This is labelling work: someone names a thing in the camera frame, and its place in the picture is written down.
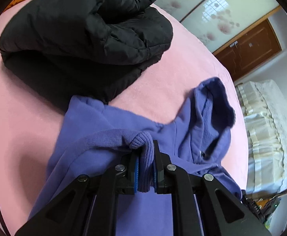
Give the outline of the brown wooden door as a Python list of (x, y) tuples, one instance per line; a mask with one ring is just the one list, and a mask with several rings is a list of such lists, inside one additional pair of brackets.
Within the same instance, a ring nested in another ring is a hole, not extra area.
[(281, 51), (281, 45), (268, 19), (214, 56), (236, 81)]

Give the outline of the pink bed sheet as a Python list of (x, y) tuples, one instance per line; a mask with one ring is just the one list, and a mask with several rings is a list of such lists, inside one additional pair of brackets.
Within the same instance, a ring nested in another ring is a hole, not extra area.
[[(0, 16), (0, 35), (22, 7), (21, 2)], [(236, 114), (230, 148), (222, 160), (240, 188), (246, 188), (248, 148), (244, 118), (227, 69), (203, 43), (171, 15), (173, 40), (161, 60), (117, 96), (111, 105), (158, 123), (171, 122), (188, 92), (217, 76)], [(11, 74), (0, 55), (0, 210), (14, 234), (26, 221), (44, 185), (63, 112)]]

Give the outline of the purple zip hoodie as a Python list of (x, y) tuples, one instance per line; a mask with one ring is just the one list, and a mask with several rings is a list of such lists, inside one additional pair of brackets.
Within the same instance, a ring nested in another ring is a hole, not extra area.
[(222, 167), (231, 141), (235, 113), (222, 81), (210, 78), (194, 88), (177, 117), (160, 124), (92, 98), (73, 96), (47, 179), (30, 216), (37, 214), (77, 176), (103, 174), (123, 155), (139, 155), (139, 188), (118, 201), (117, 235), (172, 235), (169, 195), (154, 192), (154, 141), (172, 163), (187, 173), (210, 173), (236, 198), (241, 188)]

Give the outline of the lace covered furniture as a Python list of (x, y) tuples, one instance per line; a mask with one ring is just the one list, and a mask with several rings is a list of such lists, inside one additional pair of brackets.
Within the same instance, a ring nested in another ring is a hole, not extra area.
[(246, 192), (254, 199), (287, 190), (287, 101), (273, 80), (236, 86), (248, 139)]

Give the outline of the black puffer jacket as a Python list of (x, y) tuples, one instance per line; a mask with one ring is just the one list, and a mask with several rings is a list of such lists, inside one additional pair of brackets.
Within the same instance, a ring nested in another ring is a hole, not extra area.
[(52, 104), (109, 103), (170, 48), (156, 0), (32, 0), (0, 36), (3, 63)]

